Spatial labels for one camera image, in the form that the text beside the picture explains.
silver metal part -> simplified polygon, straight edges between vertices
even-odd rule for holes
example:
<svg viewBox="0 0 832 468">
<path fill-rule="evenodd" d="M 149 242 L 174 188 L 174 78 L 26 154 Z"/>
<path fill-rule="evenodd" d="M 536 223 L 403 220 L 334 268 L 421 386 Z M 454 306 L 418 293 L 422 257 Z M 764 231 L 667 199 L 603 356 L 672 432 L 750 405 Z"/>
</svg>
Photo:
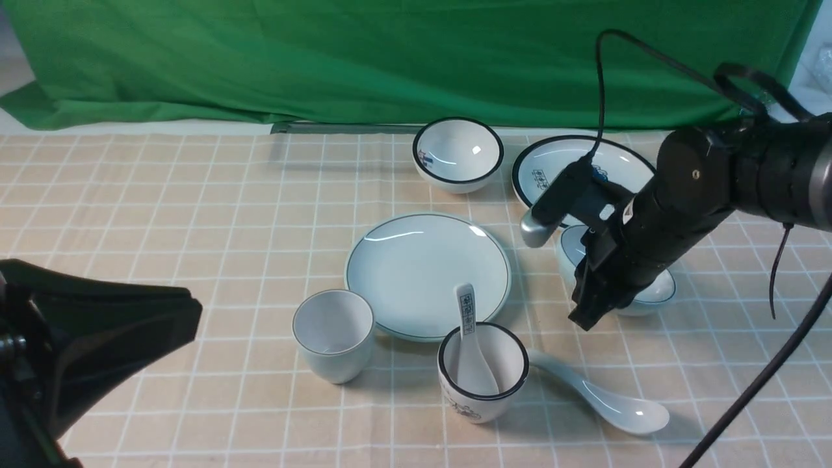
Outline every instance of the silver metal part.
<svg viewBox="0 0 832 468">
<path fill-rule="evenodd" d="M 531 208 L 526 210 L 526 214 L 523 215 L 522 220 L 520 221 L 520 234 L 522 236 L 522 241 L 526 244 L 526 246 L 531 248 L 542 247 L 543 244 L 549 240 L 549 237 L 552 237 L 552 234 L 555 233 L 556 229 L 557 224 L 555 226 L 548 227 L 537 222 L 537 220 L 532 216 Z"/>
</svg>

plate with blue text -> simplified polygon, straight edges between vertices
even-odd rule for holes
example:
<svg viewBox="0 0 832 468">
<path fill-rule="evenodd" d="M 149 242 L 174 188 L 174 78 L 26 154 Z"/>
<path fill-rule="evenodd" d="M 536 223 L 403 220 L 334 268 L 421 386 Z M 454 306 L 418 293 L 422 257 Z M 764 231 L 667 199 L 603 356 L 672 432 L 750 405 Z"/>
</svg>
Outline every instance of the plate with blue text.
<svg viewBox="0 0 832 468">
<path fill-rule="evenodd" d="M 594 142 L 595 137 L 564 135 L 546 138 L 526 148 L 512 169 L 514 194 L 520 202 L 531 207 L 561 171 L 587 154 Z M 592 167 L 595 177 L 615 182 L 633 193 L 640 191 L 656 173 L 640 154 L 609 140 L 601 141 L 592 158 Z M 577 224 L 582 223 L 567 216 L 561 227 Z"/>
</svg>

spoon in cup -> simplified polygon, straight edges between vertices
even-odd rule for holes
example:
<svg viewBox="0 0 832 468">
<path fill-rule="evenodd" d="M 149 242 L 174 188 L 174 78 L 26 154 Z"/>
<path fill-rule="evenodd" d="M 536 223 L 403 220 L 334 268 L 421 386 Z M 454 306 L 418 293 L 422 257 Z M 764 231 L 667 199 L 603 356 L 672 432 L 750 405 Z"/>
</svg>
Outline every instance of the spoon in cup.
<svg viewBox="0 0 832 468">
<path fill-rule="evenodd" d="M 475 395 L 497 395 L 500 392 L 497 380 L 485 361 L 477 338 L 477 310 L 474 305 L 473 286 L 471 283 L 461 284 L 455 287 L 453 292 L 462 319 L 456 383 Z"/>
</svg>

white cup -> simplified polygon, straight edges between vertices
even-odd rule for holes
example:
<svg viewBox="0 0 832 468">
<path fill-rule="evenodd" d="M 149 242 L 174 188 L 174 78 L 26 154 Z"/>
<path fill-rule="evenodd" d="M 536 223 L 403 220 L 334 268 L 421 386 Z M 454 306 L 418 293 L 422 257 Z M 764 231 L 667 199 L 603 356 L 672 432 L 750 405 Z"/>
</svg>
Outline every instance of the white cup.
<svg viewBox="0 0 832 468">
<path fill-rule="evenodd" d="M 375 319 L 367 301 L 333 289 L 310 296 L 298 307 L 292 333 L 312 372 L 334 384 L 354 379 L 373 355 Z"/>
<path fill-rule="evenodd" d="M 497 418 L 512 404 L 528 377 L 528 354 L 520 340 L 500 325 L 478 321 L 477 336 L 485 361 L 497 380 L 497 395 L 477 395 L 454 381 L 459 361 L 459 327 L 445 336 L 437 363 L 442 394 L 457 413 L 469 422 L 481 424 Z"/>
</svg>

table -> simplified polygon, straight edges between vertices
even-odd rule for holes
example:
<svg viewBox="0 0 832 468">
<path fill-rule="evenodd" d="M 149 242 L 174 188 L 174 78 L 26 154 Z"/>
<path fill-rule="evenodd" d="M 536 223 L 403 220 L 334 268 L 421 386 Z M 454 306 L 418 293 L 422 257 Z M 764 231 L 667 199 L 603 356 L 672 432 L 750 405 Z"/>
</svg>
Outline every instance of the table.
<svg viewBox="0 0 832 468">
<path fill-rule="evenodd" d="M 655 161 L 665 135 L 607 137 Z M 766 272 L 781 229 L 735 214 L 672 267 L 661 314 L 578 331 L 552 242 L 528 249 L 517 229 L 511 161 L 539 138 L 504 137 L 499 182 L 455 196 L 419 177 L 411 136 L 0 137 L 0 256 L 185 286 L 205 306 L 197 341 L 89 411 L 67 453 L 87 468 L 677 466 L 808 310 L 832 237 L 795 228 L 776 321 Z M 291 338 L 295 307 L 343 287 L 349 249 L 374 224 L 425 211 L 471 218 L 506 248 L 515 287 L 499 323 L 599 385 L 661 401 L 670 425 L 622 434 L 534 372 L 504 417 L 469 425 L 442 401 L 436 346 L 386 336 L 348 385 L 312 375 Z M 827 313 L 700 466 L 832 464 L 830 379 Z"/>
</svg>

